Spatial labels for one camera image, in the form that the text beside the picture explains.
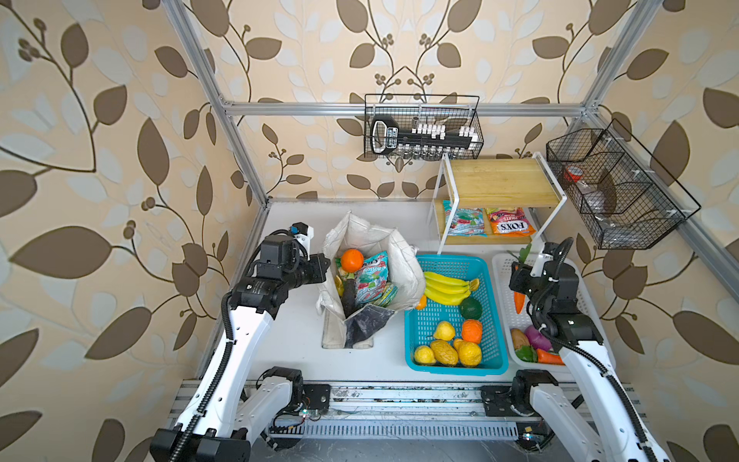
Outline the orange fruit white basket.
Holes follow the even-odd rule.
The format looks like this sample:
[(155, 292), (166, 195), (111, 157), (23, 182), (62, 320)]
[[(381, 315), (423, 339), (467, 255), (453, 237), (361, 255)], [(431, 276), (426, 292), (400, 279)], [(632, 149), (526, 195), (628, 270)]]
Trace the orange fruit white basket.
[(340, 267), (346, 273), (356, 273), (363, 268), (365, 257), (360, 250), (350, 248), (340, 258)]

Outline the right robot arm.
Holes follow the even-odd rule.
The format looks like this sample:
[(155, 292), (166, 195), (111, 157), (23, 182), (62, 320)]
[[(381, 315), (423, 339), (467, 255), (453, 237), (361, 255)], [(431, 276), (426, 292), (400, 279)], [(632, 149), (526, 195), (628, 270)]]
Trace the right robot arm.
[(573, 245), (546, 243), (534, 263), (522, 248), (510, 264), (508, 287), (528, 299), (527, 315), (575, 379), (592, 416), (586, 421), (564, 395), (557, 379), (542, 369), (517, 371), (510, 386), (485, 386), (488, 416), (539, 417), (575, 461), (667, 461), (625, 392), (594, 320), (579, 310), (579, 278), (566, 262)]

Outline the dark zucchini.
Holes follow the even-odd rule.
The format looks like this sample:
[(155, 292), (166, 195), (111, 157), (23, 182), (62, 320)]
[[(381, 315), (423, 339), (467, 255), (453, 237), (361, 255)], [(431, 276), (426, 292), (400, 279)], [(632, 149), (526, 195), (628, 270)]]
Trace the dark zucchini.
[(356, 283), (355, 278), (350, 277), (343, 280), (344, 292), (341, 296), (344, 315), (349, 318), (356, 310)]

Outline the white canvas grocery bag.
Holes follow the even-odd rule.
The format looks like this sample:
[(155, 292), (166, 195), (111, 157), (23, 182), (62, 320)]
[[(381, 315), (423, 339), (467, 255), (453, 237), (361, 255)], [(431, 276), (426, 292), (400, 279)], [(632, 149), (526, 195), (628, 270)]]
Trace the white canvas grocery bag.
[(417, 250), (396, 229), (349, 212), (326, 235), (323, 253), (329, 270), (317, 310), (326, 350), (372, 348), (390, 319), (416, 308), (425, 296)]

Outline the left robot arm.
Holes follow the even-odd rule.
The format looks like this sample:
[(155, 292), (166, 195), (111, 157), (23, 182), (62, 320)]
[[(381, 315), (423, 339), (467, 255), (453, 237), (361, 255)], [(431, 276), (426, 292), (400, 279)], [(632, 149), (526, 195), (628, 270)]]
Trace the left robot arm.
[(241, 279), (221, 300), (223, 333), (196, 393), (172, 429), (158, 429), (149, 452), (157, 461), (246, 461), (275, 418), (303, 404), (301, 371), (275, 367), (243, 398), (260, 342), (290, 291), (325, 283), (330, 261), (313, 254), (305, 223), (269, 234)]

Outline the pink teal snack bag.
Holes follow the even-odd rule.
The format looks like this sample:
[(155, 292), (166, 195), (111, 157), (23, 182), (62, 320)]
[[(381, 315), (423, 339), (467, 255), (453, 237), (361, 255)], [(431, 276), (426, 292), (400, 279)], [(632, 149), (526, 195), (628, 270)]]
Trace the pink teal snack bag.
[(380, 297), (389, 282), (389, 255), (383, 251), (368, 258), (355, 274), (356, 304), (363, 306)]

